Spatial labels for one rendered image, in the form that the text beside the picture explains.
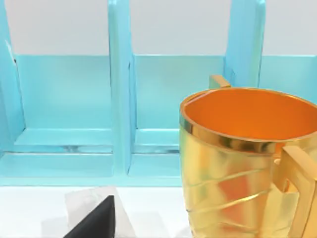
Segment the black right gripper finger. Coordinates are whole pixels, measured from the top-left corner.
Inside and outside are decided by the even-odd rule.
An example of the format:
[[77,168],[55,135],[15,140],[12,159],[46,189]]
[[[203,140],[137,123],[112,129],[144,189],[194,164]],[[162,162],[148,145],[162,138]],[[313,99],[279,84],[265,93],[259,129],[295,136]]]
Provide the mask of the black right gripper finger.
[[114,238],[114,196],[105,198],[63,238]]

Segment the gold trophy cup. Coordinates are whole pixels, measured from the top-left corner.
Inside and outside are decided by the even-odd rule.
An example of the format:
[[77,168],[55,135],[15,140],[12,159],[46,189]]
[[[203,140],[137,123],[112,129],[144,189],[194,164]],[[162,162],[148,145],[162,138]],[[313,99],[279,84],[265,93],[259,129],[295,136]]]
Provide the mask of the gold trophy cup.
[[222,76],[180,105],[193,238],[317,238],[317,105],[232,87]]

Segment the light blue rack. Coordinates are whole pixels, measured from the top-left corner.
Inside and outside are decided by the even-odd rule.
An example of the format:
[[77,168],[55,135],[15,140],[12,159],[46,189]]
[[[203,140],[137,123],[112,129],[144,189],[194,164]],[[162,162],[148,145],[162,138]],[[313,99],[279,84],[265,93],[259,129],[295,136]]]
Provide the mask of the light blue rack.
[[213,74],[317,103],[317,0],[0,0],[0,186],[180,186]]

